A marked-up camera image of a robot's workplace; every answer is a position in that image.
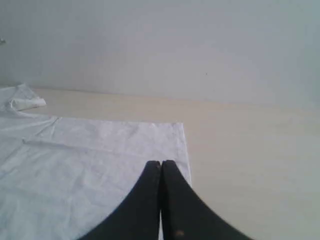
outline white fabric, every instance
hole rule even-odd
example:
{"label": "white fabric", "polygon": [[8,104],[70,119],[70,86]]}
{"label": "white fabric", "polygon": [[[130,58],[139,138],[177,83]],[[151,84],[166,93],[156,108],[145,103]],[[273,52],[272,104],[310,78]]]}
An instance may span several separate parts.
{"label": "white fabric", "polygon": [[149,160],[175,160],[191,182],[181,123],[17,111],[44,104],[25,85],[0,89],[0,240],[79,238],[125,198]]}

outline beige floor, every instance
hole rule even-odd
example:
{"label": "beige floor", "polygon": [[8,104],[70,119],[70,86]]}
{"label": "beige floor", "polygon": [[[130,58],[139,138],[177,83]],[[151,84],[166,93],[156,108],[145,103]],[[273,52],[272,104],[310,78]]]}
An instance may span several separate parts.
{"label": "beige floor", "polygon": [[28,112],[112,121],[183,122],[192,185],[257,240],[320,239],[320,112],[36,89]]}

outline light brown surface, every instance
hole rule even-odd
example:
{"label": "light brown surface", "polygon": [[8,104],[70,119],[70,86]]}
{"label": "light brown surface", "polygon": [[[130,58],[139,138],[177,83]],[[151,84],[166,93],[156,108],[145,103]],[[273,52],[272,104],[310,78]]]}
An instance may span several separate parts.
{"label": "light brown surface", "polygon": [[320,238],[320,113],[240,104],[36,89],[30,113],[183,122],[192,186],[257,240]]}

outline white wall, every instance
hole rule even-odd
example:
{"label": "white wall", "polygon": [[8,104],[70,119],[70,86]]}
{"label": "white wall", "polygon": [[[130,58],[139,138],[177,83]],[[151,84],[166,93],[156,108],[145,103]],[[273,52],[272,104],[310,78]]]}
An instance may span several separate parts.
{"label": "white wall", "polygon": [[318,0],[0,0],[0,83],[320,107]]}

